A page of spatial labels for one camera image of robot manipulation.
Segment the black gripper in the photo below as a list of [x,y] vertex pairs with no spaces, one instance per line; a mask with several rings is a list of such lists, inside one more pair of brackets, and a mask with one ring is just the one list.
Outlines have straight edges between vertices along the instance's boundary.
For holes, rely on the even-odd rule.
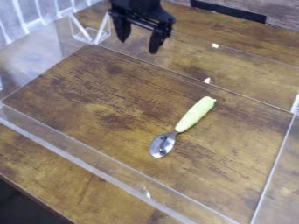
[[150,38],[150,53],[156,54],[164,40],[171,37],[175,17],[163,6],[162,0],[110,0],[108,13],[112,17],[118,39],[127,41],[131,24],[154,31]]

